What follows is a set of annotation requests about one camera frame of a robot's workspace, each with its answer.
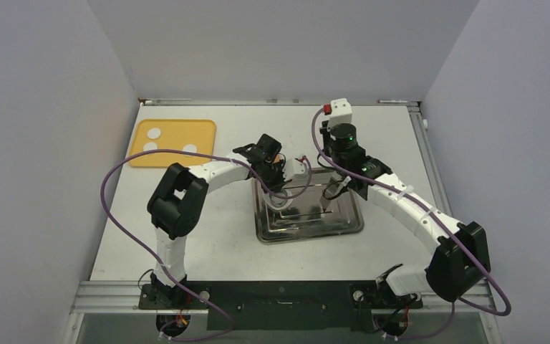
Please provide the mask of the white dough piece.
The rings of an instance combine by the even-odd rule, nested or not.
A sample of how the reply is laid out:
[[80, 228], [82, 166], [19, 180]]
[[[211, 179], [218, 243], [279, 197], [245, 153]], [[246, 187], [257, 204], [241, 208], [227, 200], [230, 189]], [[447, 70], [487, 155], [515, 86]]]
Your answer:
[[290, 192], [283, 190], [275, 194], [264, 193], [262, 199], [266, 207], [269, 209], [274, 211], [283, 211], [289, 208], [293, 203], [293, 199], [291, 199], [290, 196]]

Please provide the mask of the stainless steel tray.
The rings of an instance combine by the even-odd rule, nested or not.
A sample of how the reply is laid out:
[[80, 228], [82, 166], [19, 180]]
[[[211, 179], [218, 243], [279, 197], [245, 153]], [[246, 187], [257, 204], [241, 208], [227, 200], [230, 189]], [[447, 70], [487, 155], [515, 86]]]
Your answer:
[[266, 207], [259, 182], [252, 185], [256, 236], [260, 242], [274, 244], [318, 237], [355, 234], [363, 230], [365, 221], [353, 193], [344, 193], [333, 200], [326, 211], [320, 198], [325, 183], [332, 175], [325, 168], [316, 168], [309, 188], [283, 211]]

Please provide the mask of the scraper with red handle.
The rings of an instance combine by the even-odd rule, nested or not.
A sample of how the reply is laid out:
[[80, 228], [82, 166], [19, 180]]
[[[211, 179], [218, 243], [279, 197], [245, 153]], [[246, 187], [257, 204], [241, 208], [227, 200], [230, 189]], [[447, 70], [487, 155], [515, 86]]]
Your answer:
[[333, 173], [325, 183], [319, 201], [323, 211], [329, 208], [331, 202], [336, 199], [337, 195], [340, 193], [339, 187], [342, 180], [343, 178], [339, 174]]

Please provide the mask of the metal ring cutter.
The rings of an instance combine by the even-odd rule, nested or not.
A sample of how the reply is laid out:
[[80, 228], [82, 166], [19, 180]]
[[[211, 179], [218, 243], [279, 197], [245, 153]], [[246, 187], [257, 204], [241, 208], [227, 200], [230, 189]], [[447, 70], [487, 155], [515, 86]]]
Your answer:
[[286, 191], [280, 191], [269, 194], [270, 202], [275, 206], [282, 206], [287, 202], [288, 193]]

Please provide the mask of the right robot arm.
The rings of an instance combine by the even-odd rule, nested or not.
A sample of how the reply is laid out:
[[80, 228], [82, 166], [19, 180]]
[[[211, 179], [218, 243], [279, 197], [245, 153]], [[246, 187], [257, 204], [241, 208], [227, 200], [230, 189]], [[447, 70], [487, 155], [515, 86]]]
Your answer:
[[386, 211], [413, 234], [430, 254], [427, 265], [396, 264], [377, 278], [376, 297], [393, 307], [405, 295], [433, 292], [455, 302], [490, 272], [485, 230], [464, 224], [418, 196], [382, 161], [366, 154], [356, 127], [343, 123], [319, 129], [323, 153], [342, 177], [343, 191], [357, 194]]

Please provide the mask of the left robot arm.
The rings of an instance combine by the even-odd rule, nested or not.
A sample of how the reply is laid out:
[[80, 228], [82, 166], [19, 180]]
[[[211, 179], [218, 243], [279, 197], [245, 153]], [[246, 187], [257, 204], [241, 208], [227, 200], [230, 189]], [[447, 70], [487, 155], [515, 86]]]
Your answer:
[[281, 148], [279, 141], [263, 134], [257, 143], [235, 148], [225, 157], [189, 167], [174, 163], [166, 169], [147, 205], [161, 259], [151, 285], [165, 307], [175, 308], [184, 301], [185, 289], [178, 282], [186, 277], [186, 239], [198, 224], [210, 192], [256, 178], [264, 184], [270, 205], [282, 209], [291, 203], [291, 193], [284, 190], [286, 163], [279, 157]]

